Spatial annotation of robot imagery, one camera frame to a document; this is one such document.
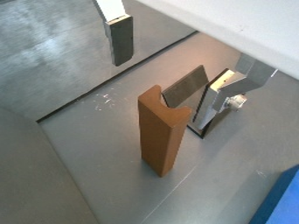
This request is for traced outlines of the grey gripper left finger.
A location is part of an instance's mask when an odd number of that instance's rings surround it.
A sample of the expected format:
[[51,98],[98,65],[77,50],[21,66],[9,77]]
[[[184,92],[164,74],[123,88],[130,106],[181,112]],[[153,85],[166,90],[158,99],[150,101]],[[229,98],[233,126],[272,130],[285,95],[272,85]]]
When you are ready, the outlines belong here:
[[103,19],[113,62],[117,67],[134,56],[134,17],[126,12],[122,0],[93,0]]

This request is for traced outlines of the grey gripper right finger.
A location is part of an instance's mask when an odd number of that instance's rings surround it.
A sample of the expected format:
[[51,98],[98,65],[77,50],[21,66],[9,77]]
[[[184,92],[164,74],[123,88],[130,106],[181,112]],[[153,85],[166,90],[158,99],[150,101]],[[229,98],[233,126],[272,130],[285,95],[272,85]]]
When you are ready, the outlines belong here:
[[262,88],[277,71],[277,68],[242,53],[236,71],[226,69],[206,86],[193,118],[197,128],[202,130],[226,108],[238,110],[248,101],[245,93]]

